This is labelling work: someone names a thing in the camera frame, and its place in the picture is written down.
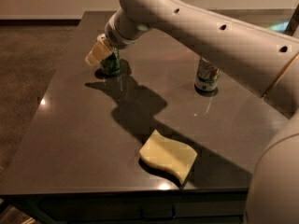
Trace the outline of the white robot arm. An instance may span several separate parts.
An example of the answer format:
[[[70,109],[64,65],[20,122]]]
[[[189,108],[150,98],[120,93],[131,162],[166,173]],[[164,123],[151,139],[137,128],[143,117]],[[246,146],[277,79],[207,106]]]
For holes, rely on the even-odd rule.
[[[244,224],[299,223],[299,41],[181,0],[119,0],[86,62],[95,65],[155,28],[214,64],[288,118],[258,160]]]

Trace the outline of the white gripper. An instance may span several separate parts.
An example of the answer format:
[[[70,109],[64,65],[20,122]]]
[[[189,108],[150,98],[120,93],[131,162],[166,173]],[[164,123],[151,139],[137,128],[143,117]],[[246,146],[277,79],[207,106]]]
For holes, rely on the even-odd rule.
[[[105,33],[97,37],[85,62],[91,66],[98,65],[113,53],[112,47],[126,49],[146,32],[146,25],[135,23],[122,9],[118,9],[106,24]]]

